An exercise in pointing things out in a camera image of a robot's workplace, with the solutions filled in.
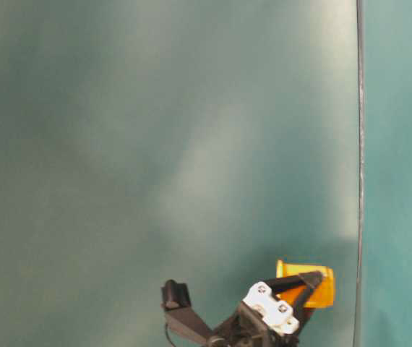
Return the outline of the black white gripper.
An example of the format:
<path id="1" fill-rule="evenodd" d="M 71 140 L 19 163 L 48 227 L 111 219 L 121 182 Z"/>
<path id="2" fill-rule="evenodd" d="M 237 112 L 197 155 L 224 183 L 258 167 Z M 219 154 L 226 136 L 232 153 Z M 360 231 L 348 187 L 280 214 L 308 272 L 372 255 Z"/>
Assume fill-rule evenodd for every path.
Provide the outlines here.
<path id="1" fill-rule="evenodd" d="M 311 271 L 255 283 L 235 312 L 213 330 L 207 346 L 297 346 L 297 336 L 314 313 L 306 303 L 323 279 L 320 271 Z M 292 306 L 277 297 L 301 286 Z"/>

